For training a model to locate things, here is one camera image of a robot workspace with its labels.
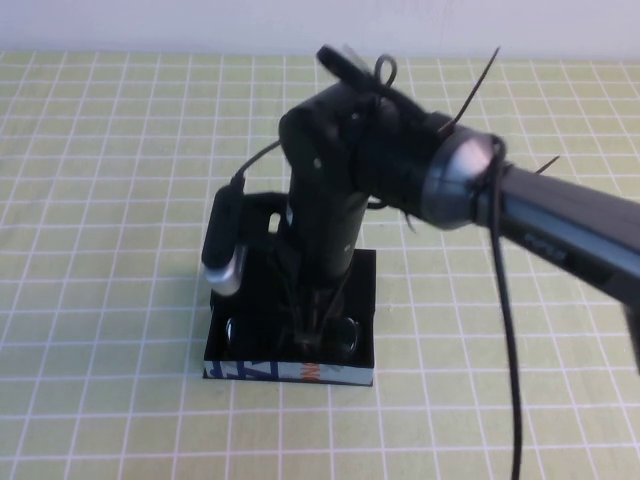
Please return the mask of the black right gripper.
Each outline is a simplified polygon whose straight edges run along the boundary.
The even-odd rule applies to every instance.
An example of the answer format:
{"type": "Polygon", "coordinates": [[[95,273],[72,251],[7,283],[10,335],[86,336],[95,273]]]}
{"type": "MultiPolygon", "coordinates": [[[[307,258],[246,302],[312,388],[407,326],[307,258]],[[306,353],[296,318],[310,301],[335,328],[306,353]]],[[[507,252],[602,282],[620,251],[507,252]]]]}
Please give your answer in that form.
{"type": "Polygon", "coordinates": [[[271,272],[277,283],[271,295],[271,317],[274,321],[291,321],[289,340],[293,346],[311,347],[305,321],[313,321],[313,348],[337,348],[343,336],[342,321],[353,318],[348,284],[355,260],[353,251],[336,261],[305,258],[292,248],[276,248],[271,253],[271,272]]]}

